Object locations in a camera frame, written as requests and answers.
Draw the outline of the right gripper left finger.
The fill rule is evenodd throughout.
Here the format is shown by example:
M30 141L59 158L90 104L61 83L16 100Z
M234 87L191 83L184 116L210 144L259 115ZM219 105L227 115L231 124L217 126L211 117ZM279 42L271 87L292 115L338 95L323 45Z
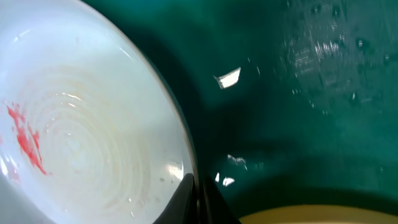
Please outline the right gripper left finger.
M154 224L195 224L196 222L197 192L194 176L186 174Z

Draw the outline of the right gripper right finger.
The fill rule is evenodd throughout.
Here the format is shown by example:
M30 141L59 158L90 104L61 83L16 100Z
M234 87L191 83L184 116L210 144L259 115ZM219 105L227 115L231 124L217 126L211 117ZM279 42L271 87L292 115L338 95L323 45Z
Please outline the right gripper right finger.
M241 224L232 214L211 177L205 177L201 185L200 223Z

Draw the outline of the yellow-green plate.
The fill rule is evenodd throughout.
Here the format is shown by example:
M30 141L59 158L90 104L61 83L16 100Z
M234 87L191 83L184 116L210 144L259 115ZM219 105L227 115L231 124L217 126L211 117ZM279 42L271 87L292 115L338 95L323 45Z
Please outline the yellow-green plate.
M397 224L397 216L337 205L273 208L239 219L242 224Z

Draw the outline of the light blue plate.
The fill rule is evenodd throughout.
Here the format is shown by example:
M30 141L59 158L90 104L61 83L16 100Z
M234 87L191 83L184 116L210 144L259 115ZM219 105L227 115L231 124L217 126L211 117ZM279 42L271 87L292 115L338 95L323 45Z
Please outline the light blue plate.
M193 170L164 82L112 22L1 2L2 223L154 223Z

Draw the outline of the teal plastic tray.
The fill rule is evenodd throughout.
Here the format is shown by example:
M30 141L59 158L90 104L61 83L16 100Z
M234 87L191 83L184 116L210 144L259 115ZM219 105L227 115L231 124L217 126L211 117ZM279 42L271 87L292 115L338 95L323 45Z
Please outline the teal plastic tray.
M172 89L237 217L397 213L396 0L90 0Z

